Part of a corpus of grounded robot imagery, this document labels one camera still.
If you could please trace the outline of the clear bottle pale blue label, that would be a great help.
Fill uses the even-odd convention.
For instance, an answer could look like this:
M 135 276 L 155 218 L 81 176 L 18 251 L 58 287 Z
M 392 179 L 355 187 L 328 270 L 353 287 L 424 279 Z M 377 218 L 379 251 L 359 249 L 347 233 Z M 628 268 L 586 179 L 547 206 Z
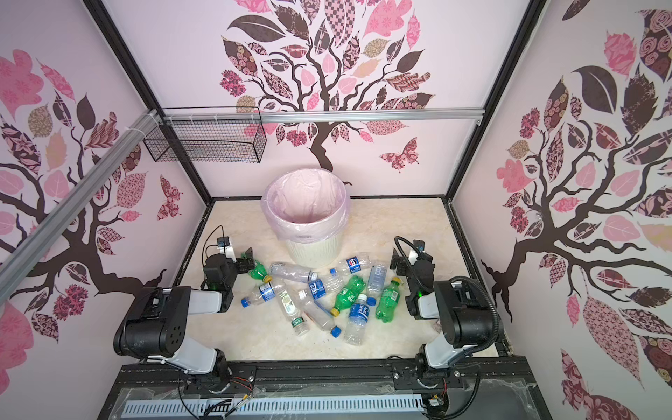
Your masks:
M 374 262 L 367 280 L 367 304 L 376 306 L 377 301 L 383 294 L 383 289 L 387 276 L 387 266 L 384 262 Z

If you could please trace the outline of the white cap blue label bottle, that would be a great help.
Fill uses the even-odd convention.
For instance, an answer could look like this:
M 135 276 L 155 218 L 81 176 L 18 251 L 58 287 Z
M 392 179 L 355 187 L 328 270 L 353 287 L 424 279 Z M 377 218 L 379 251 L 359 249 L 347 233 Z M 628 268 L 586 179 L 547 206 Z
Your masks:
M 367 295 L 360 294 L 350 308 L 348 324 L 344 334 L 344 340 L 350 345 L 360 346 L 363 342 L 370 313 L 367 303 Z

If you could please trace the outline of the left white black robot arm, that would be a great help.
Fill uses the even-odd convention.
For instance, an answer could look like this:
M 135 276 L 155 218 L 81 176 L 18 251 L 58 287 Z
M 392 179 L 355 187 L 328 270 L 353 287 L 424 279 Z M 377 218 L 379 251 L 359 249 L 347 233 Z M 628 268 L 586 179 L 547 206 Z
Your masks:
M 222 350 L 188 335 L 187 321 L 191 315 L 228 311 L 237 276 L 255 267 L 253 248 L 236 258 L 215 254 L 205 261 L 205 279 L 199 290 L 190 286 L 143 288 L 115 332 L 115 352 L 178 369 L 201 379 L 211 393 L 221 393 L 232 385 L 252 390 L 248 380 L 236 378 Z

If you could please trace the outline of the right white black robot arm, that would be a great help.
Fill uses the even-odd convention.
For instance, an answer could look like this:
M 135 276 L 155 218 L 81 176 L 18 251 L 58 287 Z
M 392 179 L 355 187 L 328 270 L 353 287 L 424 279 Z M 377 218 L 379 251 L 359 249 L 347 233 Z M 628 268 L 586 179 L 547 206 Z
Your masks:
M 481 284 L 467 276 L 437 280 L 433 257 L 411 244 L 414 259 L 395 244 L 390 268 L 406 277 L 409 294 L 404 298 L 409 315 L 415 320 L 440 324 L 437 337 L 420 346 L 409 373 L 420 387 L 434 389 L 460 362 L 495 344 L 501 319 L 495 304 Z

